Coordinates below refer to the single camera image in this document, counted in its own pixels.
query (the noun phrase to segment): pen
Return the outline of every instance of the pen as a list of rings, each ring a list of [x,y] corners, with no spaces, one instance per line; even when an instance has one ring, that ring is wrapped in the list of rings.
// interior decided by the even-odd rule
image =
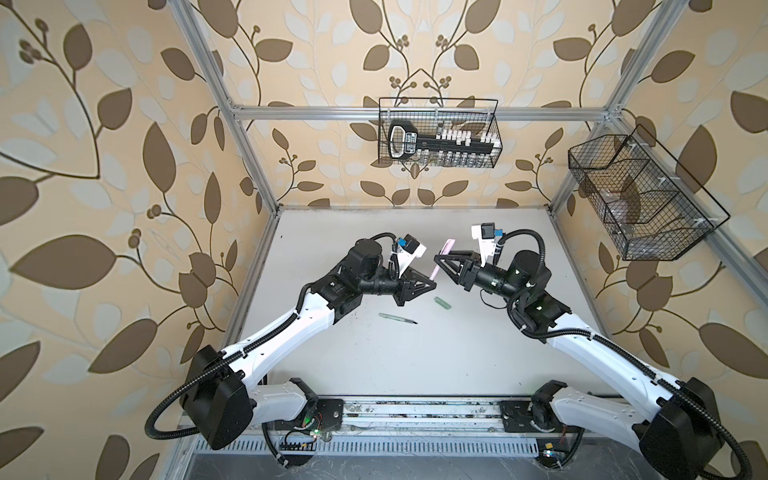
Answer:
[[[388,318],[390,320],[397,320],[398,322],[413,323],[414,325],[418,325],[417,322],[414,322],[413,320],[409,320],[409,319],[404,319],[401,316],[389,315],[387,313],[380,313],[379,316],[382,316],[384,318]]]

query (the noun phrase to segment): black wire basket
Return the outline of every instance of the black wire basket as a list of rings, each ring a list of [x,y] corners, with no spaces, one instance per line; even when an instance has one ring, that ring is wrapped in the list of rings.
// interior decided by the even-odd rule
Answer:
[[[666,152],[673,174],[649,154],[652,146]],[[676,260],[730,218],[642,125],[630,135],[603,135],[572,147],[568,169],[623,260]],[[704,202],[709,213],[700,207]]]
[[[493,168],[504,147],[497,106],[484,98],[382,97],[379,158],[404,167]]]

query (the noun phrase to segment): floral wallpaper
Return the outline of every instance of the floral wallpaper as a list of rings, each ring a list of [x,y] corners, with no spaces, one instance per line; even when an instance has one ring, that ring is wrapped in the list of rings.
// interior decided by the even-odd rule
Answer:
[[[679,156],[733,216],[725,231],[768,271],[768,5],[691,5],[625,115]]]
[[[283,205],[531,207],[549,204],[584,122],[500,122],[496,167],[449,168],[378,157],[373,122],[248,121],[251,143]]]
[[[723,225],[768,268],[768,5],[691,0],[625,115],[667,145],[733,217]],[[651,144],[653,137],[647,136]],[[559,216],[568,247],[614,339],[715,391],[753,478],[768,478],[768,314],[705,243],[674,262],[624,262],[580,189]],[[729,449],[712,466],[739,468]]]
[[[157,474],[144,420],[219,344],[266,223],[158,6],[0,0],[3,478]]]
[[[164,0],[152,3],[164,4]],[[235,103],[364,97],[599,107],[654,0],[192,0]]]

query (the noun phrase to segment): brown leaf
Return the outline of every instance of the brown leaf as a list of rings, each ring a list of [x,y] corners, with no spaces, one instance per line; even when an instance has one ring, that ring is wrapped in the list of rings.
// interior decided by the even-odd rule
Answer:
[[[663,309],[672,294],[672,277],[655,276],[637,291],[637,303],[644,310],[655,312]]]
[[[392,194],[392,203],[395,205],[403,205],[408,200],[408,197],[410,196],[411,196],[410,188],[397,190],[394,194]]]
[[[563,128],[560,127],[559,129],[552,132],[552,135],[547,138],[547,141],[544,142],[544,148],[549,150],[550,148],[554,147],[558,144],[558,142],[563,138]]]
[[[278,144],[283,150],[288,150],[290,147],[286,136],[280,133],[280,131],[276,128],[272,129],[272,139],[275,140],[275,143]]]
[[[570,108],[571,102],[568,100],[552,101],[546,105],[542,105],[542,108]]]
[[[293,50],[293,42],[280,38],[265,38],[256,44],[256,56],[264,61],[283,61]]]
[[[136,320],[126,326],[96,356],[88,371],[112,373],[139,359],[157,335],[157,324],[151,319]]]
[[[210,174],[210,177],[208,177],[208,185],[205,186],[203,209],[205,210],[205,217],[211,224],[216,223],[216,220],[219,220],[219,213],[221,212],[221,188],[219,187],[219,180],[216,179],[216,174],[214,173]]]
[[[366,192],[371,197],[384,197],[386,195],[386,190],[384,190],[384,187],[382,187],[380,184],[377,184],[376,182],[363,180],[360,182],[360,188],[362,188],[362,191]]]
[[[680,152],[675,174],[694,193],[712,177],[717,166],[717,146],[710,132],[699,125]]]
[[[245,177],[240,181],[240,189],[248,197],[253,195],[253,181],[250,179],[250,177]]]
[[[690,0],[688,8],[699,13],[708,12],[712,9],[712,0]]]
[[[64,58],[67,59],[67,63],[72,70],[80,70],[93,57],[94,49],[91,45],[91,37],[88,36],[88,32],[85,31],[85,27],[82,23],[78,23],[74,27],[70,28],[67,34],[64,36]]]
[[[508,198],[499,198],[496,200],[496,208],[515,208],[520,207],[520,204],[514,200]]]
[[[154,472],[154,467],[157,465],[157,459],[160,458],[160,454],[156,453],[144,460],[131,474],[128,480],[149,480]]]
[[[467,9],[464,26],[469,33],[480,33],[496,18],[502,0],[477,0]]]
[[[207,253],[195,252],[190,255],[192,273],[205,286],[211,286],[216,281],[216,264]]]
[[[96,465],[96,480],[118,480],[131,457],[128,440],[120,435],[109,435]]]
[[[157,123],[153,123],[144,137],[144,169],[152,183],[164,194],[174,185],[176,180],[176,161],[174,152],[170,149],[168,140]]]
[[[741,445],[741,449],[744,450],[746,457],[750,460],[752,478],[755,480],[758,478],[768,478],[768,461],[763,453],[763,449],[760,448],[760,444],[754,440],[746,440],[745,442],[739,442],[739,445]],[[741,465],[739,465],[739,459],[733,451],[730,453],[730,466],[733,468],[733,473],[739,475]]]
[[[419,188],[416,191],[416,196],[419,197],[419,201],[421,201],[425,205],[432,205],[435,203],[435,193],[431,190],[426,190],[424,188]]]
[[[237,240],[233,240],[230,245],[229,251],[227,251],[227,259],[224,261],[224,268],[227,272],[231,272],[235,267],[235,261],[237,260]]]
[[[637,190],[637,185],[629,174],[624,178],[619,197],[626,202],[624,222],[639,222],[643,204],[640,197],[640,191]]]
[[[379,133],[369,124],[350,124],[349,127],[363,140],[377,141],[379,139]]]
[[[187,339],[187,345],[184,346],[184,352],[181,354],[180,364],[189,362],[194,354],[197,353],[200,349],[200,344],[203,342],[204,336],[205,329],[202,325],[198,325],[192,330],[190,338]]]
[[[116,260],[114,252],[95,238],[67,235],[34,248],[10,271],[41,285],[79,290],[107,276]]]
[[[300,172],[308,172],[312,170],[316,164],[317,162],[315,162],[314,160],[305,160],[301,162],[299,166],[296,167],[296,169]]]
[[[41,427],[22,427],[0,433],[0,468],[26,452],[43,434]]]
[[[650,73],[650,79],[656,83],[667,83],[681,76],[694,61],[696,55],[685,50],[671,51],[659,60]]]
[[[113,91],[98,101],[98,119],[104,128],[117,130],[122,127],[131,114],[133,94],[130,88]]]
[[[585,177],[578,186],[578,196],[587,198],[598,192],[598,188],[592,183],[589,177]]]
[[[639,290],[656,276],[658,266],[657,260],[632,260],[627,268],[627,285],[631,289]]]
[[[362,69],[367,71],[381,70],[389,61],[389,46],[387,45],[373,45],[368,53],[366,59],[362,61]]]
[[[605,273],[610,275],[614,272],[614,257],[611,255],[611,252],[608,251],[605,243],[600,242],[600,246],[598,247],[598,259],[600,260],[600,266],[603,267]]]
[[[662,348],[661,344],[659,343],[659,339],[656,338],[653,332],[647,328],[643,328],[640,331],[640,342],[643,344],[645,353],[647,353],[654,362],[663,367],[669,368],[670,363],[669,360],[667,360],[667,354],[664,353],[664,348]]]
[[[226,38],[235,36],[237,11],[230,0],[198,0],[197,7],[216,33]]]
[[[219,143],[219,148],[224,151],[224,123],[221,118],[214,118],[214,133],[216,134],[216,141]]]
[[[643,23],[650,10],[654,7],[654,0],[621,0],[611,19],[611,29],[617,37],[623,37]]]
[[[392,166],[392,158],[381,157],[371,162],[371,167],[387,168]]]
[[[182,80],[192,80],[194,78],[194,66],[187,54],[178,48],[166,48],[160,52],[168,70]]]
[[[736,123],[751,134],[768,130],[768,100],[765,98],[735,91],[730,94],[730,111]]]
[[[40,341],[20,346],[0,357],[0,402],[26,378],[38,355]]]
[[[453,61],[462,70],[472,71],[480,68],[478,52],[471,45],[456,45],[453,51]]]
[[[568,208],[568,214],[572,217],[574,216],[574,212],[576,211],[576,197],[574,197],[573,194],[571,194],[570,197],[568,197],[568,202],[565,205]]]
[[[741,333],[722,323],[706,323],[699,328],[699,336],[725,366],[744,375],[768,379],[768,355]]]
[[[192,145],[197,145],[203,141],[206,129],[208,129],[208,116],[206,114],[199,114],[192,119],[192,127],[190,128]]]
[[[755,261],[768,272],[768,247],[755,254]]]
[[[475,96],[469,96],[465,98],[464,100],[460,101],[458,105],[456,105],[458,108],[474,108],[475,107]]]
[[[592,49],[592,43],[582,37],[561,38],[555,40],[552,46],[554,47],[554,54],[565,61],[577,61],[586,58]]]
[[[302,192],[313,192],[315,190],[319,190],[320,188],[323,188],[323,184],[318,184],[317,182],[299,182],[296,187],[299,188]]]
[[[214,50],[211,52],[211,54],[214,56],[214,60],[216,62],[216,66],[219,69],[219,74],[224,74],[224,62],[221,60],[221,53],[219,53],[218,50]]]
[[[26,214],[38,201],[38,185],[22,177],[0,178],[0,225]]]
[[[637,129],[637,133],[640,137],[648,142],[649,147],[655,147],[656,125],[654,125],[654,122],[648,117],[637,117],[635,118],[634,123],[636,125],[641,125],[641,127]]]
[[[523,170],[523,171],[531,171],[531,170],[533,170],[533,163],[531,163],[531,162],[529,162],[527,160],[523,160],[522,158],[519,158],[519,159],[517,159],[515,161],[515,166],[519,170]]]
[[[510,184],[504,184],[505,187],[507,187],[509,190],[514,190],[516,192],[525,192],[527,190],[530,190],[533,185],[531,185],[531,182],[527,180],[520,180],[516,182],[511,182]]]
[[[466,190],[468,185],[469,180],[457,180],[455,182],[451,182],[450,184],[443,187],[442,196],[455,197],[456,195]]]
[[[192,273],[179,273],[181,299],[192,308],[200,308],[208,298],[205,285]]]
[[[382,10],[373,0],[349,0],[349,10],[360,30],[367,34],[381,30]]]
[[[632,56],[635,52],[636,50],[634,48],[627,50],[627,54],[624,56],[624,60],[621,61],[621,69],[619,71],[621,74],[624,74],[624,70],[627,69],[627,65],[629,65],[629,62],[632,60]]]
[[[315,208],[328,208],[331,206],[331,200],[329,198],[318,198],[317,200],[312,200],[309,202],[307,206]]]

